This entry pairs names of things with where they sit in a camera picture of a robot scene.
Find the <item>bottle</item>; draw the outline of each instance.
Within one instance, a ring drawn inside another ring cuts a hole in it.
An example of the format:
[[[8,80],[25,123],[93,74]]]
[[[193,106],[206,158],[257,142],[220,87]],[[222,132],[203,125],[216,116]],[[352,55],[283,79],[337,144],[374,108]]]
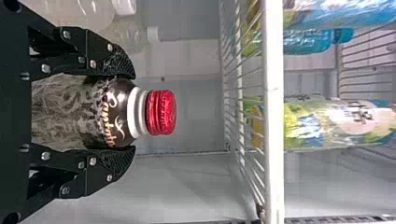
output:
[[[284,31],[283,53],[285,55],[321,53],[330,48],[333,39],[333,30]]]
[[[299,0],[285,9],[288,30],[377,26],[396,19],[394,0]]]
[[[263,107],[254,105],[251,111],[261,116]],[[288,100],[283,118],[285,150],[292,151],[386,146],[396,134],[395,105],[388,100]],[[259,120],[249,125],[265,134]],[[251,139],[254,147],[262,147],[261,138],[253,134]]]
[[[119,16],[133,16],[136,14],[136,0],[111,0],[116,14]]]
[[[171,91],[143,91],[124,77],[57,75],[32,88],[32,142],[55,150],[123,149],[176,126]]]
[[[158,27],[145,28],[131,18],[114,21],[99,35],[120,45],[129,54],[141,52],[150,42],[159,41]]]
[[[115,15],[110,0],[21,0],[21,2],[56,26],[79,26],[94,32],[104,30],[113,21]]]
[[[353,38],[354,34],[355,31],[353,29],[334,29],[334,40],[332,42],[334,44],[345,44]]]

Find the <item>plastic bottle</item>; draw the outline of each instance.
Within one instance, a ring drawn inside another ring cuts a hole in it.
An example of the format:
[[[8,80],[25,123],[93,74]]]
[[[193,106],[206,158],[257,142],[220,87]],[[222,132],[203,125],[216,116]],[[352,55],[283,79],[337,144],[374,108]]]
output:
[[[79,26],[94,32],[104,30],[114,19],[110,0],[21,0],[27,7],[56,26]]]
[[[330,48],[334,39],[333,30],[285,31],[283,52],[286,55],[321,53]]]
[[[285,29],[334,29],[384,25],[396,19],[394,0],[299,0],[287,9]]]
[[[99,34],[120,45],[129,54],[141,52],[149,42],[160,41],[158,27],[145,28],[139,21],[131,18],[114,21]]]
[[[334,30],[285,30],[283,32],[283,52],[285,55],[305,55],[321,53],[332,44],[343,44],[352,39],[353,29],[342,28]],[[260,50],[262,36],[260,30],[249,31],[242,40],[245,57]]]
[[[142,134],[171,134],[171,91],[143,91],[123,77],[57,75],[33,84],[32,141],[55,150],[122,149]]]

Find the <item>bottle label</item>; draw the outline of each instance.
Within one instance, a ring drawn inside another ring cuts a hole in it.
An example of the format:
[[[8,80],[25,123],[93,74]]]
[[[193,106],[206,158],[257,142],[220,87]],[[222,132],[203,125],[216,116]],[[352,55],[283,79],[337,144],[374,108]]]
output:
[[[126,147],[132,138],[127,122],[128,96],[134,84],[128,79],[110,83],[98,100],[97,125],[108,147]]]

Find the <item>shelf bar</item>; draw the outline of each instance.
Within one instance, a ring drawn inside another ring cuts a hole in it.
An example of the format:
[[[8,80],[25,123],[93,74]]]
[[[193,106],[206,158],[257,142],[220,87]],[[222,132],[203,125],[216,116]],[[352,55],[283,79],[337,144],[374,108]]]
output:
[[[235,16],[236,16],[236,19],[238,20],[240,20],[240,16],[238,16],[238,15],[236,15],[235,14]],[[260,18],[260,16],[261,16],[261,13],[258,13],[258,14],[256,14],[255,15],[255,17],[254,17],[254,19],[253,19],[253,21],[251,21],[250,22],[250,24],[248,25],[248,28],[246,29],[246,31],[242,34],[242,35],[240,35],[240,36],[236,36],[236,34],[235,34],[235,46],[237,46],[238,44],[241,44],[242,43],[242,40],[243,40],[243,38],[245,38],[245,36],[246,36],[246,34],[251,30],[251,28],[253,27],[253,25],[259,20],[259,18]],[[236,27],[237,27],[237,29],[235,29],[235,31],[237,31],[237,30],[241,30],[241,28],[242,28],[242,23],[238,23],[237,25],[236,25]],[[227,48],[226,48],[226,50],[224,50],[224,53],[227,53],[227,55],[224,57],[224,62],[228,59],[228,57],[230,56],[230,54],[233,52],[233,48],[235,47],[235,46],[233,46],[232,45],[232,42],[230,41],[229,43],[228,43],[228,45],[227,45]]]
[[[247,98],[243,98],[243,99],[237,99],[237,98],[234,98],[234,97],[224,97],[224,98],[230,99],[230,100],[235,100],[235,101],[251,102],[251,103],[254,103],[255,105],[262,105],[262,101],[249,100],[249,99],[247,99]]]
[[[371,47],[371,48],[368,48],[368,49],[362,49],[362,50],[354,51],[354,52],[351,52],[351,53],[348,53],[348,54],[343,54],[341,56],[341,58],[346,58],[346,57],[351,56],[351,55],[367,52],[367,51],[372,50],[372,49],[380,49],[382,47],[389,46],[389,45],[392,45],[392,44],[396,44],[396,41],[388,42],[386,44],[378,45],[378,46]]]
[[[352,93],[390,93],[392,91],[340,91],[340,94],[352,94]]]
[[[258,68],[253,69],[253,70],[251,70],[251,71],[249,71],[249,72],[247,72],[245,74],[242,74],[241,76],[229,78],[227,82],[229,82],[231,80],[233,80],[233,82],[235,82],[239,78],[246,77],[246,76],[249,76],[249,75],[253,75],[253,74],[256,74],[256,73],[261,72],[261,71],[262,71],[262,68],[258,67]]]
[[[259,56],[262,52],[260,50],[258,50],[256,53],[254,53],[253,55],[250,55],[249,57],[245,58],[244,60],[242,60],[240,63],[238,63],[231,71],[229,71],[228,73],[224,74],[225,77],[227,77],[228,75],[230,75],[232,72],[234,72],[238,67],[242,66],[242,64],[248,60],[250,60],[253,57]]]
[[[378,82],[343,84],[343,85],[340,86],[340,89],[344,88],[344,87],[349,87],[349,86],[367,86],[367,85],[375,85],[375,84],[392,84],[392,80],[389,80],[389,81],[378,81]]]
[[[261,0],[262,8],[262,99],[265,120],[265,220],[285,223],[283,146],[283,1]]]
[[[251,30],[251,28],[252,28],[253,25],[257,22],[257,20],[260,18],[261,15],[262,15],[261,13],[256,14],[256,16],[254,17],[253,21],[248,25],[248,28],[246,29],[246,31],[242,34],[242,37],[236,40],[236,42],[235,42],[236,45],[242,43],[243,38],[245,38],[245,36],[248,34],[248,32]],[[242,53],[245,49],[247,49],[251,44],[253,44],[254,39],[255,39],[257,36],[259,36],[259,35],[260,35],[260,33],[258,33],[256,36],[254,36],[253,38],[251,38],[251,40],[247,43],[247,45],[245,45],[242,49],[240,49],[240,50],[237,50],[237,49],[236,49],[236,51],[237,51],[236,54],[240,54],[240,53]],[[225,59],[224,59],[224,62],[230,57],[230,55],[231,55],[232,53],[233,53],[233,47],[230,48],[230,51],[227,53],[227,55],[226,55],[226,57],[225,57]],[[228,62],[228,64],[225,65],[225,68],[228,68],[228,67],[231,65],[231,63],[233,62],[234,59],[235,59],[235,58],[231,59],[231,60]]]
[[[259,117],[259,116],[251,115],[251,114],[249,114],[248,112],[243,111],[243,110],[237,108],[236,106],[233,106],[233,105],[225,105],[225,106],[229,106],[229,107],[231,107],[231,108],[234,108],[234,109],[238,110],[238,111],[241,112],[241,113],[244,113],[245,116],[248,117],[248,118],[250,118],[250,119],[264,120],[264,118],[261,118],[261,117]]]
[[[246,87],[238,87],[238,88],[229,88],[229,89],[226,89],[225,91],[239,91],[239,90],[249,90],[249,89],[255,89],[255,88],[262,88],[262,84],[246,86]]]
[[[384,73],[373,73],[373,74],[364,74],[364,75],[356,75],[356,76],[345,76],[340,77],[340,82],[345,79],[351,79],[355,77],[374,77],[374,76],[383,76],[383,75],[393,75],[394,72],[384,72]]]
[[[364,34],[357,35],[357,37],[370,34],[371,32],[376,31],[376,30],[378,30],[378,28],[375,28],[375,29],[373,29],[373,30],[371,30],[371,31],[369,31],[369,32],[364,33]],[[364,40],[364,41],[361,41],[361,42],[359,42],[359,43],[346,46],[346,47],[344,47],[343,49],[351,49],[351,48],[353,48],[353,47],[356,47],[356,46],[359,46],[359,45],[362,45],[362,44],[365,44],[365,43],[369,43],[369,42],[371,42],[371,41],[374,41],[374,40],[383,38],[383,37],[388,36],[388,35],[394,35],[394,34],[396,34],[396,31],[390,32],[390,33],[385,34],[385,35],[379,35],[379,36],[376,36],[376,37],[374,37],[374,38],[370,38],[370,39],[368,39],[368,40]]]
[[[376,63],[376,64],[366,65],[366,66],[362,66],[362,67],[345,68],[344,70],[341,71],[341,73],[356,71],[356,70],[361,70],[361,69],[367,69],[367,68],[372,68],[372,67],[377,67],[377,66],[382,66],[382,65],[395,64],[395,63],[396,63],[396,61],[387,62],[387,63]]]
[[[373,58],[380,58],[380,57],[388,56],[388,55],[390,55],[390,54],[394,54],[394,52],[388,52],[388,53],[377,54],[377,55],[373,55],[373,56],[366,57],[366,58],[360,58],[360,59],[356,59],[356,60],[344,62],[343,64],[357,63],[357,62],[361,62],[361,61],[364,61],[364,60],[369,60],[369,59],[373,59]]]
[[[231,120],[229,120],[229,119],[227,119],[229,122],[231,122],[231,123],[233,123],[233,124],[235,124],[236,125],[236,123],[235,122],[233,122],[233,121],[231,121]],[[257,133],[257,132],[255,132],[253,129],[251,129],[248,125],[246,125],[246,124],[244,124],[244,123],[241,123],[241,122],[239,122],[238,121],[238,123],[239,123],[239,125],[242,125],[242,126],[244,126],[245,128],[247,128],[251,133],[253,133],[254,135],[257,135],[257,136],[259,136],[260,138],[262,138],[262,139],[264,139],[264,135],[262,135],[261,133]]]
[[[230,132],[232,132],[233,135],[236,135],[236,133],[233,132],[233,129],[230,126],[225,125],[225,127],[228,128],[230,130]],[[246,137],[246,139],[250,140],[250,144],[251,145],[254,145],[253,141],[251,140],[251,138],[249,138],[247,136],[245,136],[245,137]],[[256,150],[257,152],[259,152],[260,154],[265,155],[263,150],[261,148],[259,148],[259,147],[254,147],[254,146],[253,147],[247,147],[246,145],[242,145],[241,142],[238,142],[238,143],[239,143],[239,145],[245,147],[245,149],[253,149],[253,150]]]
[[[250,13],[251,9],[253,9],[254,6],[257,4],[257,2],[258,2],[258,0],[254,0],[254,1],[252,2],[252,4],[248,7],[248,9],[245,10],[246,13],[244,13],[244,14],[245,14],[245,15],[248,15],[248,14]],[[234,24],[233,22],[231,22],[231,25],[227,28],[227,30],[229,31],[229,32],[228,32],[228,35],[230,35],[230,32],[231,32],[233,29],[237,30],[237,29],[240,29],[240,27],[235,26],[235,24]]]

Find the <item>water bottle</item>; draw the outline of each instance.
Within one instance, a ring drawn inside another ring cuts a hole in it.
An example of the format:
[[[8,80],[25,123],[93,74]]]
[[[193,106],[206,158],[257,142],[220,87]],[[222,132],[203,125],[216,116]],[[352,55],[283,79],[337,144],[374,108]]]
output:
[[[145,28],[132,18],[114,21],[99,35],[120,45],[129,54],[141,52],[150,42],[160,41],[158,27]]]
[[[94,32],[104,30],[114,19],[110,0],[21,0],[27,7],[56,26],[79,26]]]
[[[396,19],[394,0],[300,0],[286,10],[285,29],[334,29],[384,25]]]

